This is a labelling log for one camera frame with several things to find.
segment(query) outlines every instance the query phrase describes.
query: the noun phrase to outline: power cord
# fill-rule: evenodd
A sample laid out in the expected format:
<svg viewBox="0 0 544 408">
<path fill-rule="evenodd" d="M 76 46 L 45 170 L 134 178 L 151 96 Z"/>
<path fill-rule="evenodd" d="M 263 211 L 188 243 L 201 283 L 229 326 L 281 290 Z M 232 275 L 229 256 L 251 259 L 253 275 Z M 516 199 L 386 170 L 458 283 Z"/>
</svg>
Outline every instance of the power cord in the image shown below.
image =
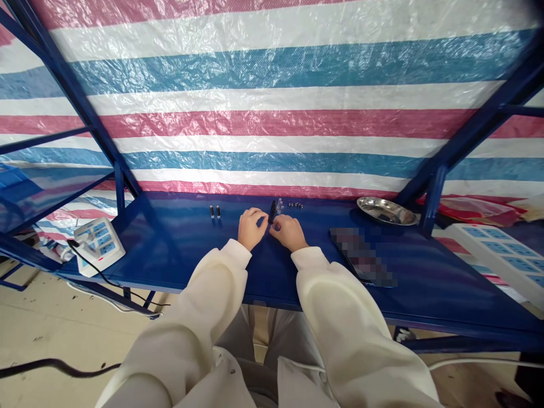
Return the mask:
<svg viewBox="0 0 544 408">
<path fill-rule="evenodd" d="M 146 317 L 152 317 L 152 316 L 162 316 L 162 312 L 149 312 L 149 313 L 144 313 L 144 312 L 140 312 L 138 310 L 135 310 L 135 309 L 121 309 L 119 307 L 119 305 L 117 303 L 114 303 L 112 302 L 111 300 L 109 300 L 107 297 L 102 297 L 102 296 L 99 296 L 97 295 L 96 293 L 94 292 L 90 292 L 90 291 L 86 291 L 86 290 L 83 290 L 81 288 L 78 288 L 76 285 L 74 285 L 73 283 L 71 282 L 66 282 L 66 284 L 68 286 L 70 286 L 73 290 L 75 291 L 78 291 L 78 292 L 81 292 L 83 294 L 86 294 L 86 295 L 91 295 L 91 296 L 94 296 L 96 298 L 99 298 L 99 299 L 102 299 L 103 301 L 105 301 L 106 303 L 110 304 L 111 306 L 115 307 L 117 309 L 117 311 L 121 312 L 121 313 L 137 313 L 139 315 L 142 315 L 142 316 L 146 316 Z"/>
<path fill-rule="evenodd" d="M 442 360 L 442 361 L 433 363 L 429 365 L 429 371 L 433 371 L 434 369 L 437 369 L 442 366 L 447 366 L 448 364 L 459 364 L 459 363 L 498 363 L 498 364 L 509 364 L 510 366 L 544 368 L 544 364 L 526 363 L 526 362 L 519 362 L 515 360 L 493 359 L 493 358 L 458 358 L 458 359 Z"/>
<path fill-rule="evenodd" d="M 119 368 L 120 365 L 121 363 L 117 363 L 114 365 L 110 365 L 109 367 L 100 369 L 98 371 L 80 371 L 59 359 L 43 359 L 43 360 L 36 360 L 34 362 L 25 363 L 21 365 L 15 365 L 13 367 L 2 368 L 0 369 L 0 379 L 11 377 L 17 374 L 21 374 L 21 373 L 24 373 L 36 368 L 42 368 L 42 367 L 56 368 L 60 372 L 66 375 L 69 375 L 70 377 L 73 377 L 73 378 L 93 378 L 102 374 L 106 374 L 107 372 L 113 369 Z"/>
<path fill-rule="evenodd" d="M 74 252 L 75 252 L 82 260 L 84 260 L 84 261 L 87 262 L 89 265 L 91 265 L 91 266 L 98 272 L 98 274 L 100 275 L 100 277 L 101 277 L 102 279 L 104 279 L 104 281 L 105 281 L 107 284 L 125 290 L 125 288 L 122 287 L 121 285 L 117 285 L 117 284 L 111 282 L 108 278 L 106 278 L 106 277 L 104 276 L 104 274 L 100 271 L 100 269 L 98 269 L 95 265 L 93 265 L 91 262 L 89 262 L 87 259 L 85 259 L 85 258 L 78 252 L 78 250 L 76 249 L 77 247 L 79 247 L 79 244 L 78 244 L 76 241 L 74 241 L 74 240 L 68 240 L 68 246 L 69 246 L 69 247 L 71 248 L 71 250 L 74 251 Z M 132 291 L 130 291 L 130 290 L 129 290 L 129 293 L 130 293 L 131 295 L 136 296 L 137 298 L 142 299 L 143 301 L 147 301 L 147 299 L 146 299 L 145 297 L 140 296 L 140 295 L 138 295 L 138 294 L 135 294 L 134 292 L 132 292 Z M 149 301 L 149 303 L 154 304 L 154 305 L 156 305 L 156 306 L 171 306 L 170 303 L 155 303 L 155 302 L 152 302 L 152 301 Z"/>
</svg>

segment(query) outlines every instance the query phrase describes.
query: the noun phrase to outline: trousers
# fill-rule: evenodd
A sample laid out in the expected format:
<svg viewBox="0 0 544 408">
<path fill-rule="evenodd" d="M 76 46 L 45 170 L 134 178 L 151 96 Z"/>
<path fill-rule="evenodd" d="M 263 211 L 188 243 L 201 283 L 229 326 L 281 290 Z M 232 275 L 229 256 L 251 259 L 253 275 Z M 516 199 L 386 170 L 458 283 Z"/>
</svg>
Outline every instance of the trousers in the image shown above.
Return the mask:
<svg viewBox="0 0 544 408">
<path fill-rule="evenodd" d="M 278 357 L 324 368 L 308 320 L 302 312 L 269 309 L 268 350 L 263 365 L 256 363 L 253 348 L 254 309 L 242 305 L 216 346 L 228 350 L 238 361 L 245 385 L 259 408 L 278 406 Z"/>
</svg>

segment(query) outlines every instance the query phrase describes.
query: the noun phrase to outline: stainless steel plate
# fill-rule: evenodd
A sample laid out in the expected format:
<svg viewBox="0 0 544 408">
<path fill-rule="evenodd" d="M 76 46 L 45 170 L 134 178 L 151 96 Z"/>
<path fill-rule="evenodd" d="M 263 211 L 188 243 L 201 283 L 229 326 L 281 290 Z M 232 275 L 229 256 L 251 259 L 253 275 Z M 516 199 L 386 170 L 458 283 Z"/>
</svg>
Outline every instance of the stainless steel plate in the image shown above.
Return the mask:
<svg viewBox="0 0 544 408">
<path fill-rule="evenodd" d="M 361 197 L 357 199 L 357 205 L 371 217 L 386 224 L 410 226 L 418 223 L 413 212 L 383 198 Z"/>
</svg>

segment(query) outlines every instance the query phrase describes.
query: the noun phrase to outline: white jacket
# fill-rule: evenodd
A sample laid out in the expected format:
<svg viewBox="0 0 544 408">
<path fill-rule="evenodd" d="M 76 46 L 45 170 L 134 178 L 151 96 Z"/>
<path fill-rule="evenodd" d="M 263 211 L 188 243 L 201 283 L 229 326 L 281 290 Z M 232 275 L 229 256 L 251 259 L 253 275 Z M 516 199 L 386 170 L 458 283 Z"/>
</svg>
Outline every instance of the white jacket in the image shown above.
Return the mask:
<svg viewBox="0 0 544 408">
<path fill-rule="evenodd" d="M 211 250 L 163 317 L 136 339 L 97 407 L 255 407 L 236 359 L 214 344 L 240 308 L 251 253 L 235 240 Z M 393 341 L 366 288 L 318 247 L 291 255 L 296 286 L 342 408 L 440 407 L 426 365 Z M 295 362 L 280 358 L 280 408 L 336 406 Z"/>
</svg>

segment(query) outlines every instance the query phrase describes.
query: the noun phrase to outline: white sleeve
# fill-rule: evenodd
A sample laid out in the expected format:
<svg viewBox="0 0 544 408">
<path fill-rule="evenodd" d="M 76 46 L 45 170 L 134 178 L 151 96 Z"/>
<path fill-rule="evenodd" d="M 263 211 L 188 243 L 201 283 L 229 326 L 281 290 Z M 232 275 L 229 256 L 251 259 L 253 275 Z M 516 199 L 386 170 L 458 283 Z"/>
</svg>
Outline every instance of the white sleeve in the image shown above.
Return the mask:
<svg viewBox="0 0 544 408">
<path fill-rule="evenodd" d="M 244 296 L 251 253 L 238 241 L 213 249 L 162 317 L 138 336 L 96 407 L 170 408 L 213 366 L 213 345 Z"/>
<path fill-rule="evenodd" d="M 316 246 L 291 258 L 300 304 L 340 406 L 441 406 L 427 366 L 391 339 L 364 285 Z"/>
</svg>

